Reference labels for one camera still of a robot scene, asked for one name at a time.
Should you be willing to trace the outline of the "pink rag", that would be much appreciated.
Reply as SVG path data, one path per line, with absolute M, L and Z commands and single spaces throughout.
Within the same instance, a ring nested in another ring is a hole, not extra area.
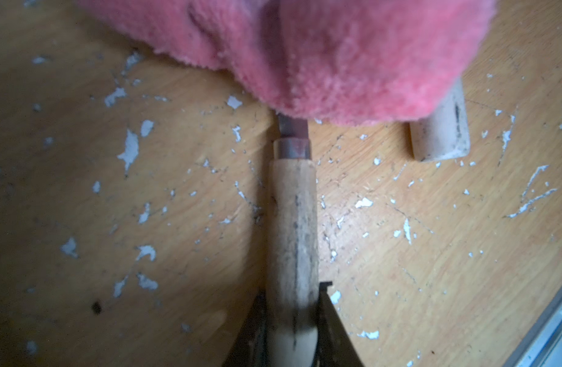
M 259 101 L 342 125 L 429 116 L 477 54 L 494 1 L 83 1 L 184 64 L 227 70 Z

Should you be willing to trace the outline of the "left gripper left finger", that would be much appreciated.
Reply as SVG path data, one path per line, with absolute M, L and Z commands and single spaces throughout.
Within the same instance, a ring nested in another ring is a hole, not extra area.
M 265 291 L 255 297 L 247 318 L 222 367 L 267 365 L 267 302 Z

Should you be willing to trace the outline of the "small sickle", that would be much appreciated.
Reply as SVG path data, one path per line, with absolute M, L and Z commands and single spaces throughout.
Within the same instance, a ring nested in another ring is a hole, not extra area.
M 316 167 L 308 123 L 277 116 L 267 228 L 267 363 L 311 366 L 318 342 Z
M 410 136 L 417 161 L 444 161 L 469 154 L 469 121 L 460 77 L 431 115 L 411 122 Z

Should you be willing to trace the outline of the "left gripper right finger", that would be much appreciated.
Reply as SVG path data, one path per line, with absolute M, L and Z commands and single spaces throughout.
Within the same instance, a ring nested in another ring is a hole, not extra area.
M 328 295 L 331 281 L 319 284 L 317 310 L 318 342 L 315 366 L 321 367 L 363 367 L 358 353 Z

